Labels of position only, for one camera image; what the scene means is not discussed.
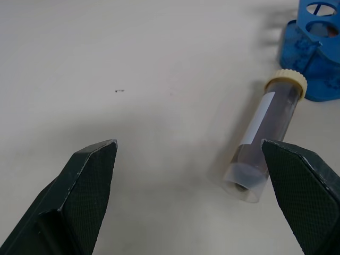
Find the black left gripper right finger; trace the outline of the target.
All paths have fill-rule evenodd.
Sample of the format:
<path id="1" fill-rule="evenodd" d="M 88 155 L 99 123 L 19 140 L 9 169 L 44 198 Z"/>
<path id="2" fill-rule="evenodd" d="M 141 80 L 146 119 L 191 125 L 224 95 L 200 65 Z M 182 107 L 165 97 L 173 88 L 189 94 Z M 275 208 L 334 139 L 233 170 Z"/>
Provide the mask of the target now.
<path id="1" fill-rule="evenodd" d="M 278 205 L 304 254 L 339 254 L 339 176 L 315 152 L 264 139 Z"/>

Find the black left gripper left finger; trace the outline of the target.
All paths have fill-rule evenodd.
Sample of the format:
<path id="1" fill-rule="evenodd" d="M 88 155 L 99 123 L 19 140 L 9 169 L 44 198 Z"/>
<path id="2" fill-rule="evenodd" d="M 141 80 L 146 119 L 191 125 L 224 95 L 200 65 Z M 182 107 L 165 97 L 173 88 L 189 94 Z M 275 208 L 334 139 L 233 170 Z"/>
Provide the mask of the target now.
<path id="1" fill-rule="evenodd" d="M 1 246 L 1 254 L 92 254 L 106 213 L 115 139 L 75 152 L 37 195 Z"/>

